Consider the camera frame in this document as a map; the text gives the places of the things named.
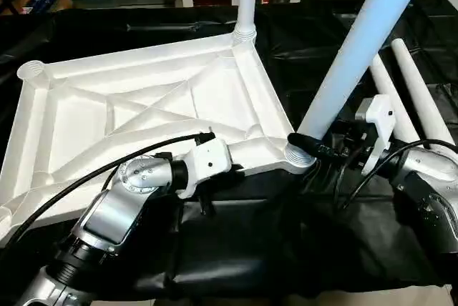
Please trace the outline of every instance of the black plastic sheet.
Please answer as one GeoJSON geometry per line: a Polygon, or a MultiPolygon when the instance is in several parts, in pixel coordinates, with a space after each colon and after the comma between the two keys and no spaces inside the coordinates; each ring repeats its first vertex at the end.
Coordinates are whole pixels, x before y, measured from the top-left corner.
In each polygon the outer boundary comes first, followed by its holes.
{"type": "MultiPolygon", "coordinates": [[[[257,10],[256,46],[294,127],[345,38],[360,4],[322,2],[257,10]]],[[[0,150],[6,148],[21,82],[15,73],[32,59],[62,61],[143,46],[224,34],[233,8],[69,10],[0,18],[0,150]]],[[[458,18],[445,0],[416,0],[391,39],[402,37],[455,139],[458,139],[458,18]]],[[[417,129],[414,108],[389,45],[382,59],[417,129]]],[[[366,74],[343,108],[353,117],[376,93],[366,74]]],[[[248,297],[324,290],[367,291],[441,285],[412,230],[398,222],[393,192],[376,177],[340,217],[331,211],[329,172],[307,194],[283,171],[259,174],[212,190],[215,215],[196,200],[152,203],[123,255],[107,268],[103,300],[155,297],[248,297]]],[[[342,194],[360,179],[348,171],[342,194]]],[[[13,303],[52,257],[72,222],[30,231],[9,267],[0,268],[0,304],[13,303]]]]}

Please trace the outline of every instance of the white pipe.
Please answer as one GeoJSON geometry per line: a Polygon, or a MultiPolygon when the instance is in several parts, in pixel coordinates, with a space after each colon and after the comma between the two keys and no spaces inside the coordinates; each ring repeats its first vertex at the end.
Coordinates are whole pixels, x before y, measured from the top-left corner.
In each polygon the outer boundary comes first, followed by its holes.
{"type": "Polygon", "coordinates": [[[234,36],[239,41],[251,40],[256,37],[255,3],[256,0],[239,0],[238,2],[238,16],[234,36]]]}
{"type": "Polygon", "coordinates": [[[396,87],[394,86],[384,63],[378,54],[375,55],[369,68],[379,93],[389,95],[391,106],[394,110],[394,116],[396,117],[394,136],[406,143],[420,140],[414,124],[412,124],[412,120],[410,120],[410,117],[407,114],[406,107],[404,107],[396,87]]]}
{"type": "MultiPolygon", "coordinates": [[[[402,39],[395,39],[391,43],[391,47],[401,68],[407,89],[409,90],[427,138],[440,139],[450,144],[455,144],[406,44],[402,39]]],[[[434,148],[439,151],[450,152],[448,149],[443,150],[438,146],[434,146],[434,148]]]]}
{"type": "Polygon", "coordinates": [[[298,132],[322,139],[410,0],[366,0],[298,132]]]}

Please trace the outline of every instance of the black cloth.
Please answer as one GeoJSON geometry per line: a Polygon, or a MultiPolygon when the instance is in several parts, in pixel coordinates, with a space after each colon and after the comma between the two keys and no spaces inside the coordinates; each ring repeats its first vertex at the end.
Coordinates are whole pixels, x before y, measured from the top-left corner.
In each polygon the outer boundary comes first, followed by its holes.
{"type": "MultiPolygon", "coordinates": [[[[361,4],[330,1],[257,9],[256,47],[294,127],[306,113],[361,4]]],[[[234,8],[68,10],[0,18],[0,149],[6,149],[26,61],[62,61],[228,33],[234,8]]],[[[458,18],[445,0],[415,0],[391,37],[404,38],[439,109],[458,139],[458,18]]],[[[415,124],[394,56],[382,58],[415,124]]],[[[376,93],[366,74],[343,108],[353,117],[376,93]]],[[[331,211],[335,167],[321,169],[306,193],[296,177],[274,171],[212,190],[215,214],[195,200],[153,202],[126,251],[108,267],[104,300],[250,297],[324,290],[368,291],[441,285],[412,230],[401,224],[386,180],[376,177],[348,211],[331,211]]],[[[342,193],[360,179],[349,170],[342,193]]],[[[52,257],[73,222],[30,231],[9,267],[0,267],[0,304],[9,305],[52,257]]]]}

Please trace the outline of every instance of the white plastic rod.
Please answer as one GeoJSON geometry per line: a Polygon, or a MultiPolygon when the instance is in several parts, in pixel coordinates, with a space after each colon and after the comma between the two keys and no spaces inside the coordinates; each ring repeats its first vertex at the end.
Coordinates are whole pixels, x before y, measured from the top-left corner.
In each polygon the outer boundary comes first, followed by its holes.
{"type": "Polygon", "coordinates": [[[427,138],[455,144],[406,44],[402,39],[395,39],[391,47],[427,138]]]}
{"type": "Polygon", "coordinates": [[[234,35],[240,41],[251,40],[256,37],[255,27],[256,0],[239,0],[237,24],[234,35]]]}
{"type": "Polygon", "coordinates": [[[298,132],[322,139],[410,0],[366,0],[298,132]]]}
{"type": "Polygon", "coordinates": [[[410,120],[410,117],[407,114],[406,107],[404,107],[398,91],[396,90],[384,63],[378,54],[376,54],[369,68],[379,93],[389,95],[391,106],[394,110],[394,116],[396,117],[394,136],[406,143],[420,140],[414,124],[412,124],[412,120],[410,120]]]}

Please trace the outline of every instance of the silver robotic arm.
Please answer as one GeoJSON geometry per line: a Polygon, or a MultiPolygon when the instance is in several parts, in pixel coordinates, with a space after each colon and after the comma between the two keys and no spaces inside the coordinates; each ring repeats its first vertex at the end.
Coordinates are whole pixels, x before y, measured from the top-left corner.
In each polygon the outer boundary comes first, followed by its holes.
{"type": "Polygon", "coordinates": [[[96,297],[99,266],[122,251],[145,203],[174,192],[184,199],[232,167],[227,145],[212,139],[183,157],[142,155],[121,164],[111,189],[98,194],[55,260],[40,269],[17,306],[86,306],[96,297]]]}

